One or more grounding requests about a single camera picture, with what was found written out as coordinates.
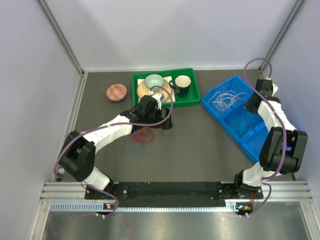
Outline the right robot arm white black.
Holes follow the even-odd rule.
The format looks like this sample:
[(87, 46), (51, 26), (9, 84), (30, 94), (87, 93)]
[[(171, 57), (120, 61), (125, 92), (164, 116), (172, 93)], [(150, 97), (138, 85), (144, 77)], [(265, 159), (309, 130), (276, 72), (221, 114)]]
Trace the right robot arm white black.
[(258, 114), (268, 130), (259, 161), (234, 178), (233, 192), (239, 198), (255, 193), (272, 176), (296, 173), (301, 168), (308, 135), (288, 120), (281, 101), (274, 94), (278, 87), (270, 79), (258, 79), (245, 109)]

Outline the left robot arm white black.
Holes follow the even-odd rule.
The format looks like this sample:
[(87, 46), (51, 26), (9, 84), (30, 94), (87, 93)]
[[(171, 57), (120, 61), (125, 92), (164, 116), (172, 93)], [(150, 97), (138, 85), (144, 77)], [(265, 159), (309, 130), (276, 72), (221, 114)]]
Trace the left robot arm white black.
[(132, 109), (125, 110), (113, 120), (86, 132), (70, 132), (57, 159), (77, 182), (96, 189), (102, 198), (109, 198), (114, 191), (113, 181), (95, 167), (95, 156), (113, 141), (142, 128), (168, 130), (172, 127), (172, 109), (162, 108), (162, 93), (145, 95)]

